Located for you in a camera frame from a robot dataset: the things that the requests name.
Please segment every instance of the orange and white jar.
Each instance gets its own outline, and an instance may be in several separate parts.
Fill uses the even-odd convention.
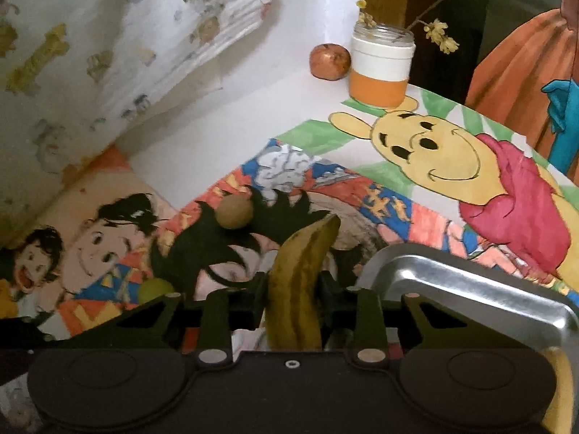
[[[380,107],[402,104],[416,45],[414,34],[405,29],[358,23],[352,39],[350,96],[361,103]]]

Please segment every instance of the twig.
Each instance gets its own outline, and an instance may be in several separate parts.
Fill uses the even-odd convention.
[[[444,0],[436,0],[434,3],[432,3],[432,5],[430,5],[428,8],[426,8],[422,13],[420,13],[416,19],[412,22],[412,24],[410,24],[410,26],[408,26],[406,28],[406,30],[411,30],[414,26],[416,26],[418,23],[422,23],[424,25],[426,25],[426,23],[424,21],[421,21],[422,17],[424,17],[424,15],[426,15],[427,13],[429,13],[430,11],[432,11],[434,8],[436,8],[438,5],[440,5]]]

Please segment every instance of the brown round fruit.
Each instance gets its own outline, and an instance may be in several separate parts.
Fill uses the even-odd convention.
[[[340,80],[350,71],[351,58],[347,49],[337,44],[322,44],[310,54],[310,72],[322,80]]]
[[[246,195],[226,195],[215,210],[215,220],[228,230],[242,229],[253,218],[253,204]]]

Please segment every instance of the metal tray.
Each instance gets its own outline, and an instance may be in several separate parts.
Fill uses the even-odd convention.
[[[417,292],[536,350],[561,347],[572,367],[577,415],[579,310],[564,295],[414,243],[376,253],[356,285],[377,291],[382,300]]]

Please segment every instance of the bear ear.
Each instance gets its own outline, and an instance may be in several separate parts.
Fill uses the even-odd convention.
[[[400,104],[399,106],[392,108],[392,109],[386,109],[386,111],[387,112],[414,111],[414,110],[416,110],[417,107],[418,107],[418,101],[416,101],[414,98],[411,98],[410,96],[407,96],[406,98],[404,98],[404,101],[402,101],[402,104]]]
[[[328,120],[338,130],[349,133],[359,139],[369,140],[372,127],[363,120],[347,112],[334,112],[330,114]]]

